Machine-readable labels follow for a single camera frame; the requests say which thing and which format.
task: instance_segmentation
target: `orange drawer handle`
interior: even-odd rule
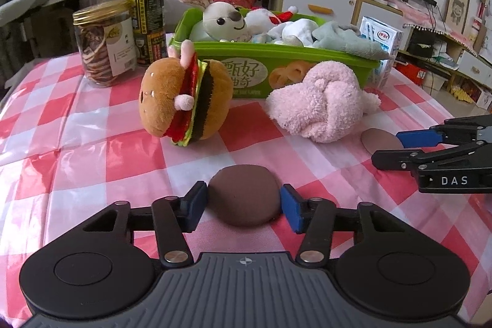
[[[316,5],[308,5],[307,6],[309,10],[311,10],[313,13],[319,13],[319,14],[333,14],[333,9],[328,9],[328,8],[323,8],[321,6],[316,6]]]

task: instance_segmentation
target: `glass jar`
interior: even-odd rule
[[[132,0],[111,0],[73,14],[75,38],[86,78],[107,87],[135,70]]]

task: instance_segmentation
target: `brown clay ball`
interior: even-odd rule
[[[208,207],[226,224],[257,227],[280,214],[280,187],[265,167],[229,166],[208,183]]]

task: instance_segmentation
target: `white drawer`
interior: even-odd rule
[[[359,14],[359,21],[357,26],[361,26],[362,18],[370,17],[379,20],[380,22],[386,23],[397,30],[403,30],[403,16],[397,13],[390,12],[389,10],[379,8],[370,3],[363,2],[361,7],[361,12]]]
[[[333,10],[333,14],[321,14],[311,11],[309,5]],[[296,6],[300,14],[307,14],[324,19],[326,22],[336,20],[340,24],[350,24],[354,14],[355,0],[284,0],[282,10]]]
[[[490,86],[488,81],[492,81],[492,69],[477,59],[471,53],[463,52],[458,61],[458,71],[466,76],[473,78],[476,82]]]

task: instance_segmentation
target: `tin can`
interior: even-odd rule
[[[134,34],[137,49],[137,60],[145,61],[141,64],[151,64],[156,60],[167,57],[166,33],[163,31],[153,34]]]
[[[164,0],[134,0],[132,25],[138,63],[149,65],[167,57]]]

